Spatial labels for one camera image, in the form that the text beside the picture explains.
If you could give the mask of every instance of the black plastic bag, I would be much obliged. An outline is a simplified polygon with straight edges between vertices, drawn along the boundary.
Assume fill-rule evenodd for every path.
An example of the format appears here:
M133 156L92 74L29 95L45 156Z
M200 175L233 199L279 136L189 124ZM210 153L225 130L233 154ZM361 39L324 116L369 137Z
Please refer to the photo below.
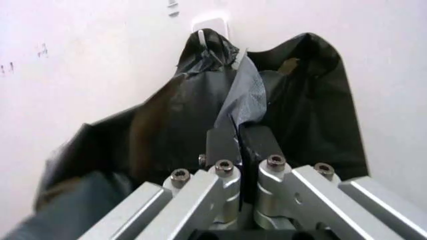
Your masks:
M213 30L204 29L204 35L207 48L191 34L174 77L145 103L85 124L50 164L37 201L58 183L93 171L126 174L136 187L161 184L175 168L197 170L206 133L234 83L238 53ZM342 179L367 174L343 62L329 43L305 33L247 56L262 79L266 110L260 122L239 124L269 127L292 167L325 162Z

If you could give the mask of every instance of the bolt head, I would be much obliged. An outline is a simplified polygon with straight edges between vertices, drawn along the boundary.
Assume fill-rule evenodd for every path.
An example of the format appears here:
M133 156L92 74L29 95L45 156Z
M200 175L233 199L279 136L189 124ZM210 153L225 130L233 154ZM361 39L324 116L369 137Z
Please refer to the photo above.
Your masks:
M277 154L270 155L267 158L267 166L274 172L281 172L285 170L286 159Z
M170 174L170 181L172 186L181 189L190 180L190 172L185 168L175 169Z
M222 159L215 163L216 175L224 178L233 174L234 165L230 160Z
M332 180L332 178L334 177L335 174L335 170L334 168L329 165L326 164L324 162L318 162L314 165L314 169L320 173L320 175L322 175L323 177L327 178L329 181Z
M200 154L200 155L198 156L198 165L199 165L201 168L206 167L206 154Z

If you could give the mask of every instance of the white hook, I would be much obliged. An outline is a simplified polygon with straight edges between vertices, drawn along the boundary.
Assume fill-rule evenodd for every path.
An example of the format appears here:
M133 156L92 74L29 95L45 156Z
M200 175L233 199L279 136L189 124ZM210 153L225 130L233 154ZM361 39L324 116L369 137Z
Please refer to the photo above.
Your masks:
M207 48L208 46L206 45L206 39L205 39L205 34L203 33L203 30L198 30L197 35L198 35L198 40L200 41L200 45L202 45L204 48Z

